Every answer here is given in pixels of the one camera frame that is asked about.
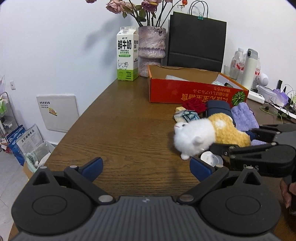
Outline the person hand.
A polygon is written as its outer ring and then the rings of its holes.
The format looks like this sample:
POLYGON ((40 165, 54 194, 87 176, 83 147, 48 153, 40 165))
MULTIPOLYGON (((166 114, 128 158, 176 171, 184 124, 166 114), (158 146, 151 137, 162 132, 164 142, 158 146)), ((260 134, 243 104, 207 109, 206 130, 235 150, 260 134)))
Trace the person hand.
POLYGON ((284 202, 286 208, 289 208, 290 205, 291 205, 291 201, 292 201, 292 195, 291 194, 294 194, 294 190, 293 190, 294 187, 295 187, 295 185, 293 183, 290 184, 290 186, 288 186, 285 183, 284 179, 282 179, 280 181, 281 195, 282 195, 283 202, 284 202))

